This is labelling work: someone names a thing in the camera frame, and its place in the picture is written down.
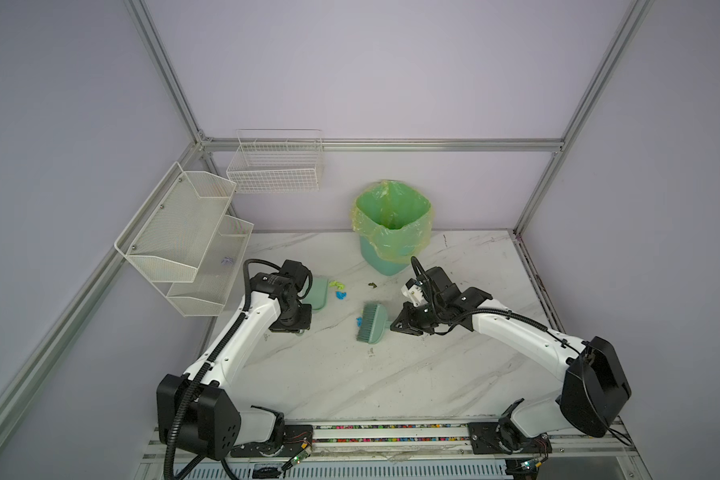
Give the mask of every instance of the white marble tabletop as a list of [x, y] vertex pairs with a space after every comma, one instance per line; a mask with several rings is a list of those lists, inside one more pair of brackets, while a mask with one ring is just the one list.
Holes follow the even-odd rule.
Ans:
[[[461, 327], [446, 336], [387, 331], [376, 345], [355, 340], [364, 302], [383, 303], [392, 320], [400, 313], [400, 287], [412, 269], [378, 273], [360, 255], [354, 233], [254, 234], [246, 256], [300, 261], [316, 276], [344, 283], [347, 295], [339, 300], [330, 288], [303, 336], [268, 332], [234, 385], [237, 405], [272, 408], [289, 420], [465, 418], [499, 415], [518, 398], [560, 388], [527, 357]], [[418, 258], [424, 268], [443, 267], [462, 290], [476, 286], [548, 325], [507, 231], [433, 232]]]

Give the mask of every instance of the green brush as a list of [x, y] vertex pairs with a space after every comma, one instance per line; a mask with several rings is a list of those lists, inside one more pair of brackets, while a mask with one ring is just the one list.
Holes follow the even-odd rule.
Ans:
[[378, 343], [392, 324], [387, 309], [381, 303], [366, 303], [362, 308], [362, 322], [357, 339], [359, 342]]

